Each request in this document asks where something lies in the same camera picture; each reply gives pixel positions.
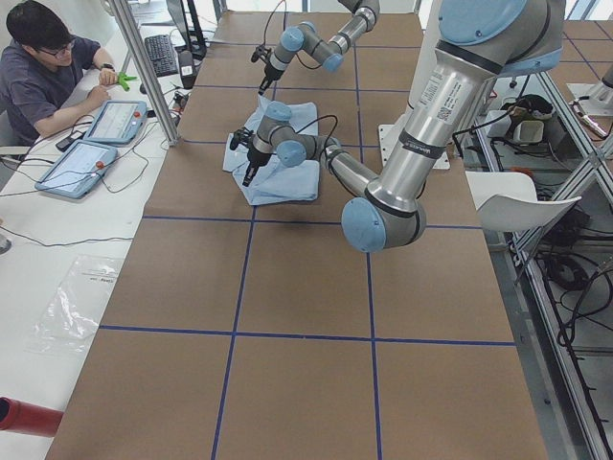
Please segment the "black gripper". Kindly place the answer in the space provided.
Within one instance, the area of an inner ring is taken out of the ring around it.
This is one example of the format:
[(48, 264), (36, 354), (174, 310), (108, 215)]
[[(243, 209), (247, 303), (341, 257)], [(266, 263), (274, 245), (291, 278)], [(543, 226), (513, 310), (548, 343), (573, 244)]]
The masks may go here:
[(256, 177), (259, 168), (268, 164), (272, 154), (272, 145), (263, 141), (261, 138), (252, 138), (248, 142), (247, 158), (249, 164), (242, 180), (242, 185), (244, 187), (250, 186), (253, 179)]
[(282, 61), (268, 60), (264, 65), (264, 77), (258, 89), (258, 94), (263, 96), (274, 81), (278, 81), (284, 74)]

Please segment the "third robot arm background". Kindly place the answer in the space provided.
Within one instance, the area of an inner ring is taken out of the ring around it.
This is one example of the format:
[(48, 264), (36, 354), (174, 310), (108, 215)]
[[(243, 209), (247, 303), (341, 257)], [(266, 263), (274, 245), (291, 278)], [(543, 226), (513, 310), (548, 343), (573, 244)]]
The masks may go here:
[(579, 112), (588, 116), (612, 116), (612, 67), (597, 83), (567, 83), (573, 95), (572, 102)]

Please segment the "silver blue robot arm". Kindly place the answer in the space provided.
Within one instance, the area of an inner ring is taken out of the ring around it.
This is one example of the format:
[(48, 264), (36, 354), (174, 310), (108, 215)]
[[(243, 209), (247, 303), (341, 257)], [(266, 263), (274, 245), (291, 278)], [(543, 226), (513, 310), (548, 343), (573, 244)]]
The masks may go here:
[(324, 40), (311, 22), (303, 21), (285, 29), (274, 48), (267, 48), (264, 43), (256, 48), (251, 61), (265, 63), (259, 95), (283, 76), (300, 52), (305, 52), (328, 72), (340, 67), (344, 55), (360, 36), (375, 27), (380, 14), (378, 1), (340, 1), (340, 4), (352, 13), (352, 18), (329, 40)]
[(231, 147), (247, 148), (242, 183), (277, 157), (285, 166), (320, 160), (352, 194), (342, 230), (355, 249), (372, 253), (416, 241), (425, 227), (421, 186), (486, 81), (554, 68), (562, 53), (561, 1), (444, 1), (431, 46), (436, 63), (381, 172), (372, 172), (329, 136), (290, 125), (284, 103), (271, 103), (255, 129), (241, 128)]

